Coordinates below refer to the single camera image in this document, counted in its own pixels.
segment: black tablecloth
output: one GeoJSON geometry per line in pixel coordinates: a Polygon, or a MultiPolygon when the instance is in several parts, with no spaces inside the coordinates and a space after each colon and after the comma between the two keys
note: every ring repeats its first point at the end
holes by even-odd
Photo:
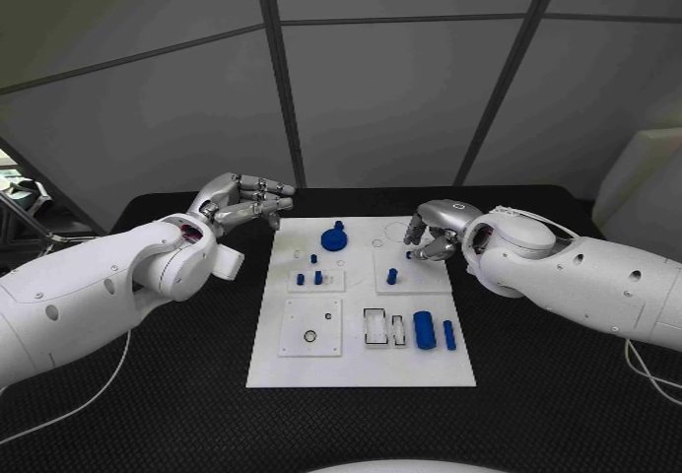
{"type": "MultiPolygon", "coordinates": [[[[137,198],[115,231],[183,212],[192,198],[137,198]]],[[[553,186],[307,189],[285,217],[411,215],[437,198],[526,209],[600,236],[553,186]]],[[[682,471],[682,407],[630,372],[623,340],[489,293],[458,254],[447,270],[476,388],[246,390],[272,232],[255,221],[223,243],[245,254],[238,280],[212,278],[190,301],[153,312],[108,391],[70,419],[0,446],[0,471],[293,472],[378,458],[513,472],[682,471]]],[[[0,438],[89,399],[122,347],[119,339],[7,389],[0,438]]],[[[682,354],[641,354],[662,375],[682,372],[682,354]]]]}

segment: white board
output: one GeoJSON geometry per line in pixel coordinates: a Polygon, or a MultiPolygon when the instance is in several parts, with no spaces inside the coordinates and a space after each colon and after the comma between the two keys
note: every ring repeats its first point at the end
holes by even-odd
{"type": "MultiPolygon", "coordinates": [[[[375,275],[373,258],[376,250],[380,251],[380,254],[395,253],[395,264],[402,265],[404,269],[402,273],[398,274],[396,286],[401,284],[401,274],[408,278],[405,281],[412,276],[412,280],[418,277],[418,273],[411,273],[411,266],[405,265],[404,261],[406,260],[405,252],[415,248],[402,243],[401,233],[406,229],[409,219],[411,217],[346,217],[281,220],[281,228],[274,237],[269,257],[246,387],[476,385],[451,294],[425,293],[429,284],[424,273],[419,273],[422,288],[412,288],[411,294],[399,292],[378,294],[376,292],[378,275],[375,275]],[[336,220],[342,220],[344,225],[347,246],[340,251],[329,252],[321,248],[320,236],[334,226],[336,220]],[[317,264],[310,262],[313,253],[318,256],[317,264]],[[343,292],[326,291],[317,293],[313,291],[297,293],[297,289],[290,292],[291,273],[295,272],[297,274],[316,270],[323,272],[343,271],[343,292]],[[333,300],[340,301],[340,356],[314,356],[310,353],[304,356],[280,356],[282,340],[288,340],[287,337],[298,340],[303,336],[303,333],[298,332],[307,331],[310,326],[310,323],[301,322],[291,329],[291,326],[282,322],[287,314],[287,302],[298,299],[307,301],[310,299],[326,300],[324,302],[320,301],[321,305],[333,300]],[[389,332],[389,347],[380,350],[366,348],[363,319],[366,308],[383,308],[389,322],[388,330],[392,330],[392,315],[402,315],[406,336],[405,348],[393,346],[392,332],[389,332]],[[437,347],[431,350],[417,348],[412,315],[421,310],[427,310],[434,318],[437,347]],[[454,325],[457,350],[453,352],[447,350],[444,344],[442,322],[445,320],[451,320],[454,325]]],[[[444,263],[419,263],[432,264],[438,268],[434,272],[435,282],[438,278],[442,278],[441,275],[447,274],[444,263]]],[[[445,280],[445,283],[447,290],[450,290],[448,280],[445,280]]],[[[304,288],[307,285],[314,285],[314,282],[305,281],[304,288]]],[[[298,304],[301,304],[301,309],[295,313],[303,313],[307,311],[310,303],[300,301],[298,304]]]]}

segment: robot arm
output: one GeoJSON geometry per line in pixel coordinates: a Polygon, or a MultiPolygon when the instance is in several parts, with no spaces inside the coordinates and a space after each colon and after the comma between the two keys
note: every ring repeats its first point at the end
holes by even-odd
{"type": "Polygon", "coordinates": [[[293,193],[288,185],[228,173],[186,214],[96,238],[0,278],[0,388],[92,353],[154,308],[186,301],[210,274],[233,280],[243,256],[216,238],[254,218],[277,229],[277,211],[293,207],[278,194],[293,193]]]}
{"type": "Polygon", "coordinates": [[[682,351],[682,265],[574,233],[561,240],[546,222],[504,207],[483,215],[461,202],[431,201],[405,243],[418,244],[425,224],[435,227],[444,238],[417,249],[415,258],[448,258],[458,241],[467,271],[493,293],[528,297],[581,325],[682,351]]]}

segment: white platform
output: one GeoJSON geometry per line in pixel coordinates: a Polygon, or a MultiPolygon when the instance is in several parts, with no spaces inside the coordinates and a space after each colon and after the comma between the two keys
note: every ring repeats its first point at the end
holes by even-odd
{"type": "MultiPolygon", "coordinates": [[[[408,223],[409,217],[281,220],[281,230],[274,237],[246,387],[476,385],[454,302],[448,293],[444,263],[405,258],[406,250],[414,249],[401,242],[401,233],[408,223]],[[342,251],[329,252],[321,248],[320,235],[334,226],[336,220],[343,221],[347,246],[342,251]],[[318,256],[317,264],[310,262],[313,253],[318,256]],[[398,284],[391,288],[401,288],[401,284],[418,286],[406,291],[409,294],[395,290],[383,294],[376,293],[376,281],[385,281],[388,270],[386,274],[376,274],[375,277],[375,254],[379,255],[380,265],[392,264],[391,267],[398,269],[398,284]],[[395,254],[395,262],[392,257],[386,256],[391,254],[395,254]],[[434,269],[429,267],[422,268],[424,271],[417,270],[421,264],[434,265],[434,269]],[[290,291],[291,273],[316,270],[323,271],[323,274],[326,271],[343,271],[343,291],[313,290],[301,294],[298,286],[290,291]],[[427,294],[434,288],[438,288],[440,294],[427,294]],[[310,299],[323,300],[318,302],[320,306],[303,301],[310,299]],[[323,323],[323,317],[330,313],[329,303],[333,301],[340,302],[340,317],[333,315],[324,322],[340,322],[340,355],[333,351],[336,331],[331,330],[330,324],[323,323]],[[293,302],[298,309],[287,309],[288,302],[293,302]],[[392,315],[404,316],[405,348],[393,347],[392,332],[388,348],[372,350],[365,347],[366,308],[383,308],[389,322],[392,315]],[[432,350],[417,348],[412,315],[419,310],[429,311],[434,317],[438,345],[432,350]],[[288,318],[288,321],[282,322],[287,315],[294,315],[294,319],[288,318]],[[310,322],[305,321],[307,317],[313,317],[310,322]],[[454,325],[454,352],[448,351],[444,345],[444,320],[451,320],[454,325]],[[314,342],[305,342],[303,339],[308,329],[313,329],[320,337],[314,342]],[[294,354],[282,355],[281,348],[287,348],[285,352],[293,350],[294,354]]],[[[305,277],[304,288],[313,286],[314,282],[305,277]]]]}

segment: blue object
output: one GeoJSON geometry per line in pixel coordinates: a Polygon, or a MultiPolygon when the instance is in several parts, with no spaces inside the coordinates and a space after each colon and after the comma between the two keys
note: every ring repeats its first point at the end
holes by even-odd
{"type": "Polygon", "coordinates": [[[431,313],[421,311],[415,313],[417,346],[429,350],[437,346],[437,335],[434,333],[434,320],[431,313]]]}
{"type": "Polygon", "coordinates": [[[388,279],[386,283],[392,286],[395,284],[395,280],[398,279],[398,270],[395,268],[391,268],[388,270],[388,279]]]}
{"type": "Polygon", "coordinates": [[[323,249],[339,251],[347,245],[347,235],[343,231],[343,222],[337,220],[334,227],[323,233],[323,249]]]}
{"type": "Polygon", "coordinates": [[[454,343],[454,331],[451,329],[451,320],[447,320],[442,323],[442,329],[444,329],[444,344],[447,345],[447,349],[455,350],[457,349],[457,344],[454,343]]]}

